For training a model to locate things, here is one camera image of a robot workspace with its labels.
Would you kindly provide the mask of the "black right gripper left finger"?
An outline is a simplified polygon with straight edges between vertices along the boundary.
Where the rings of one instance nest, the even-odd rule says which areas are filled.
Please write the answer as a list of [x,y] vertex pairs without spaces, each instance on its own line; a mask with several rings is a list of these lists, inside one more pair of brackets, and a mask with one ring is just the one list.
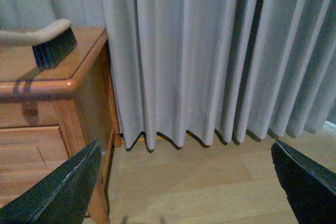
[[94,140],[1,208],[1,223],[83,223],[101,163]]

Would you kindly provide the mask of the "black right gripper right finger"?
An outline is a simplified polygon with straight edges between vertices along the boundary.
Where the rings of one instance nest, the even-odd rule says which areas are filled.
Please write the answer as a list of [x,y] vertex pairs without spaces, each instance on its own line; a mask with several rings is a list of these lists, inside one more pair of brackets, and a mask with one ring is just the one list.
[[299,223],[335,223],[335,173],[277,140],[272,162]]

